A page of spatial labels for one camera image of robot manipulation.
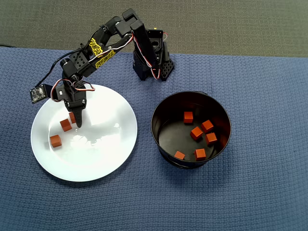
orange cube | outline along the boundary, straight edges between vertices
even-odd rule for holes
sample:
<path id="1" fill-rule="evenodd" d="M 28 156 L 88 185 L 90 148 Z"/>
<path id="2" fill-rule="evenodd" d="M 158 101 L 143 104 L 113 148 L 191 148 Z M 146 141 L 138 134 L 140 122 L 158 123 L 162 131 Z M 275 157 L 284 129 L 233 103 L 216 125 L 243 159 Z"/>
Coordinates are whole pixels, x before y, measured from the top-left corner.
<path id="1" fill-rule="evenodd" d="M 212 132 L 212 133 L 206 134 L 205 140 L 206 140 L 207 145 L 214 144 L 217 141 L 215 133 Z"/>
<path id="2" fill-rule="evenodd" d="M 69 113 L 69 117 L 71 118 L 72 124 L 76 123 L 76 119 L 75 119 L 74 113 L 70 112 Z"/>
<path id="3" fill-rule="evenodd" d="M 193 113 L 192 112 L 184 112 L 184 123 L 191 124 L 193 122 Z"/>
<path id="4" fill-rule="evenodd" d="M 201 129 L 199 127 L 194 128 L 191 131 L 191 137 L 196 141 L 197 139 L 202 137 L 203 132 L 201 131 Z"/>
<path id="5" fill-rule="evenodd" d="M 72 129 L 72 126 L 69 123 L 68 119 L 60 121 L 60 124 L 61 124 L 63 131 L 68 131 L 68 130 Z"/>
<path id="6" fill-rule="evenodd" d="M 214 126 L 211 121 L 207 120 L 206 122 L 202 123 L 201 128 L 205 133 L 208 133 L 213 130 Z"/>
<path id="7" fill-rule="evenodd" d="M 196 157 L 196 161 L 201 161 L 201 160 L 205 160 L 206 158 L 206 154 L 205 154 L 205 149 L 196 149 L 196 151 L 194 151 L 194 157 Z"/>
<path id="8" fill-rule="evenodd" d="M 60 136 L 59 135 L 50 136 L 50 143 L 54 148 L 61 146 L 62 142 Z"/>
<path id="9" fill-rule="evenodd" d="M 178 159 L 180 159 L 180 160 L 183 160 L 184 157 L 185 157 L 185 154 L 183 154 L 183 153 L 177 151 L 177 153 L 175 153 L 174 157 L 176 157 L 176 158 L 178 158 Z"/>

robotic arm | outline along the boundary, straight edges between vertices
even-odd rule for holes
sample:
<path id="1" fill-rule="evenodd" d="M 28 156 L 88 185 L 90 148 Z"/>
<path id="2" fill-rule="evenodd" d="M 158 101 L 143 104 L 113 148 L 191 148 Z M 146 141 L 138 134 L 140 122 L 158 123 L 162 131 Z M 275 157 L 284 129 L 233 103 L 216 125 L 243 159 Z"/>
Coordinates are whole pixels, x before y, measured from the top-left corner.
<path id="1" fill-rule="evenodd" d="M 164 32 L 145 29 L 142 21 L 132 9 L 125 11 L 122 16 L 123 19 L 116 16 L 101 25 L 91 35 L 86 45 L 80 45 L 80 49 L 60 57 L 57 61 L 62 59 L 60 61 L 63 69 L 62 79 L 59 79 L 54 86 L 42 84 L 56 61 L 49 73 L 35 88 L 30 90 L 32 103 L 46 98 L 51 98 L 56 102 L 64 101 L 67 110 L 74 113 L 76 124 L 80 128 L 82 110 L 87 105 L 86 92 L 95 90 L 90 83 L 83 80 L 83 77 L 89 77 L 131 41 L 134 41 L 135 45 L 133 68 L 139 78 L 145 80 L 153 76 L 166 81 L 174 64 L 169 57 L 167 43 L 163 41 Z M 116 34 L 121 37 L 120 41 L 106 46 L 110 37 Z M 85 84 L 89 84 L 91 89 L 87 89 Z"/>

cable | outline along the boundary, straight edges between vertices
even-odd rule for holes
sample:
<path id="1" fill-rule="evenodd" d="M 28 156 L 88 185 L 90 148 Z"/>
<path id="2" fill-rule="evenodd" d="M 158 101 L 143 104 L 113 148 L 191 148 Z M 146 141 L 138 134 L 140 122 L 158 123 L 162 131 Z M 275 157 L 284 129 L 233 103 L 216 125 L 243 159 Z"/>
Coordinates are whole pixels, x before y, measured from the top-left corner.
<path id="1" fill-rule="evenodd" d="M 107 52 L 109 52 L 109 51 L 111 51 L 111 50 L 119 50 L 119 49 L 122 49 L 123 47 L 127 46 L 127 45 L 133 40 L 133 38 L 134 38 L 134 35 L 132 34 L 132 35 L 131 35 L 131 38 L 130 38 L 130 39 L 127 41 L 127 43 L 125 43 L 123 46 L 120 46 L 120 47 L 118 47 L 118 48 L 112 48 L 112 49 L 106 50 L 106 51 L 104 51 L 104 52 L 102 52 L 102 53 L 96 55 L 94 58 L 90 59 L 90 60 L 89 60 L 89 63 L 92 62 L 92 61 L 93 61 L 94 59 L 96 59 L 97 57 L 99 57 L 99 56 L 101 56 L 101 55 L 103 55 L 103 54 L 105 54 L 105 53 L 107 53 Z"/>
<path id="2" fill-rule="evenodd" d="M 163 39 L 163 41 L 165 41 L 168 38 L 168 33 L 164 32 L 164 35 L 166 35 L 165 39 Z"/>
<path id="3" fill-rule="evenodd" d="M 56 61 L 54 61 L 54 63 L 52 64 L 52 66 L 51 66 L 51 68 L 50 68 L 50 70 L 49 70 L 49 72 L 45 75 L 44 78 L 41 79 L 40 82 L 38 82 L 37 85 L 35 85 L 35 87 L 37 88 L 39 85 L 41 85 L 42 82 L 50 75 L 50 73 L 52 72 L 54 66 L 56 66 L 57 62 L 59 62 L 61 59 L 65 58 L 66 56 L 68 56 L 68 55 L 70 55 L 70 54 L 73 54 L 73 53 L 75 53 L 75 52 L 79 52 L 79 51 L 82 51 L 82 49 L 80 48 L 80 49 L 77 49 L 77 50 L 74 50 L 74 51 L 70 51 L 70 52 L 68 52 L 68 53 L 66 53 L 66 54 L 64 54 L 64 55 L 62 55 L 62 56 L 61 56 L 60 58 L 58 58 Z"/>
<path id="4" fill-rule="evenodd" d="M 0 47 L 10 47 L 10 48 L 16 48 L 15 46 L 11 46 L 11 45 L 7 45 L 7 44 L 3 44 L 3 43 L 0 43 Z"/>
<path id="5" fill-rule="evenodd" d="M 58 83 L 59 83 L 60 81 L 62 81 L 62 80 L 68 81 L 68 82 L 70 82 L 71 85 L 72 85 L 72 82 L 71 82 L 69 79 L 66 79 L 66 78 L 64 78 L 64 79 L 62 79 L 62 78 L 59 79 L 59 80 L 54 84 L 54 86 L 52 87 L 51 92 L 50 92 L 50 98 L 51 98 L 52 101 L 55 101 L 55 102 L 61 102 L 61 101 L 62 101 L 62 100 L 55 100 L 55 99 L 53 98 L 53 90 L 56 88 L 56 86 L 58 85 Z"/>
<path id="6" fill-rule="evenodd" d="M 146 57 L 142 54 L 140 45 L 139 45 L 139 43 L 138 43 L 136 37 L 134 37 L 134 41 L 135 41 L 135 43 L 136 43 L 136 45 L 137 45 L 137 47 L 138 47 L 138 49 L 139 49 L 139 51 L 140 51 L 141 56 L 144 58 L 146 64 L 147 64 L 148 67 L 151 69 L 151 72 L 152 72 L 153 77 L 154 77 L 155 79 L 159 79 L 159 78 L 160 78 L 160 69 L 158 70 L 158 76 L 156 77 L 156 75 L 154 74 L 154 71 L 153 71 L 153 70 L 155 70 L 155 69 L 152 69 L 152 65 L 150 64 L 150 62 L 149 62 L 149 61 L 146 59 Z"/>
<path id="7" fill-rule="evenodd" d="M 83 81 L 83 82 L 89 84 L 90 87 L 91 87 L 91 89 L 75 88 L 75 87 L 74 87 L 74 84 L 75 84 L 76 82 L 73 83 L 73 88 L 74 88 L 75 90 L 79 90 L 79 91 L 95 91 L 95 88 L 94 88 L 89 82 L 86 82 L 86 81 Z"/>

gray floor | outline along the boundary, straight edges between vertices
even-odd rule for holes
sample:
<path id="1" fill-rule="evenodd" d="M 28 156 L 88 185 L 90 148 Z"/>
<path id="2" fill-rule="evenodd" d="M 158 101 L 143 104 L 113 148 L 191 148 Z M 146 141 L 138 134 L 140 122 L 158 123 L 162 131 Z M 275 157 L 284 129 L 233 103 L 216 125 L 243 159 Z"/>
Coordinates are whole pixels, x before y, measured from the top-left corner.
<path id="1" fill-rule="evenodd" d="M 75 49 L 128 8 L 171 53 L 308 57 L 307 0 L 1 0 L 0 43 Z"/>

blue fabric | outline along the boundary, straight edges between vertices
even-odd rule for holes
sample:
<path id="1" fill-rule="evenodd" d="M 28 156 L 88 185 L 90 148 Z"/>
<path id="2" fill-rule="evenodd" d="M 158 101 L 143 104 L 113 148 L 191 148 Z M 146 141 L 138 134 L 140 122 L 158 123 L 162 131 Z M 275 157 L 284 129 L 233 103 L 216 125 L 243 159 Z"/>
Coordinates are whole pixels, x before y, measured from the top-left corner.
<path id="1" fill-rule="evenodd" d="M 117 54 L 89 81 L 131 104 L 137 143 L 115 172 L 74 183 L 40 167 L 30 144 L 43 103 L 29 90 L 64 53 L 0 49 L 0 230 L 308 230 L 307 58 L 174 54 L 167 82 L 142 82 L 132 53 Z M 57 66 L 46 83 L 60 77 Z M 193 170 L 166 162 L 150 131 L 158 103 L 184 90 L 208 93 L 232 122 L 224 152 Z"/>

